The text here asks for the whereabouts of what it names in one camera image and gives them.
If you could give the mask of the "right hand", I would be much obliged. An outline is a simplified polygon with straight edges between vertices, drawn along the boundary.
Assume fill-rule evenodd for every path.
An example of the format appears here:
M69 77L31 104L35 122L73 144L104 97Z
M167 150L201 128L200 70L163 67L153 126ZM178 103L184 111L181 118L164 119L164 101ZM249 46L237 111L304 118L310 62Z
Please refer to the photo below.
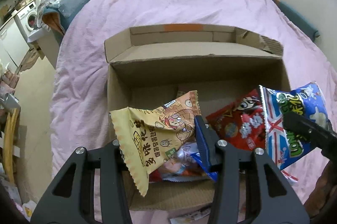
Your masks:
M318 178L315 188L304 203L308 215L312 218L319 214L321 209L336 191L336 166L329 161Z

